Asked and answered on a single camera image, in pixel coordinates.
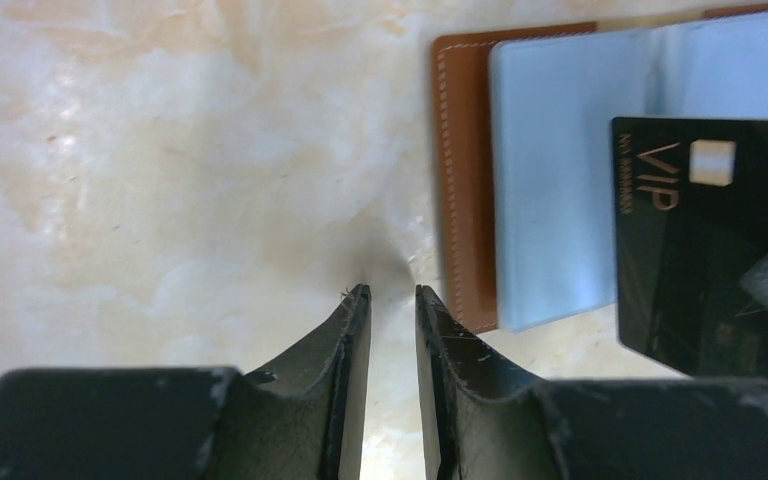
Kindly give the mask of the black VIP credit card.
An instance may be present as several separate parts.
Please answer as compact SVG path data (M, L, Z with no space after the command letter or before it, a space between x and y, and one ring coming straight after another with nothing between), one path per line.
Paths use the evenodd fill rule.
M683 374L768 379L768 119L611 123L619 338Z

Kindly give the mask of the brown leather card holder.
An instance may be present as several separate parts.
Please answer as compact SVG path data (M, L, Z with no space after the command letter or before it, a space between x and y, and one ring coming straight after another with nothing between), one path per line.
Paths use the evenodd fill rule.
M430 60L448 301L474 332L615 301L614 118L768 119L768 4L449 34Z

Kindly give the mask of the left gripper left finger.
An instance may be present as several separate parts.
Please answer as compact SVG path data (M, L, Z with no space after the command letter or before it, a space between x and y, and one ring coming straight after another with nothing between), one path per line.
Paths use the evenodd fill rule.
M0 377L0 479L355 479L372 294L346 292L258 369L25 368Z

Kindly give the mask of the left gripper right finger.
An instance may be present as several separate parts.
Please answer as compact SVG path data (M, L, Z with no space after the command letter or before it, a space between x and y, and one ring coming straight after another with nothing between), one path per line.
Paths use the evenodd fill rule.
M546 380L415 291L430 479L768 479L768 381Z

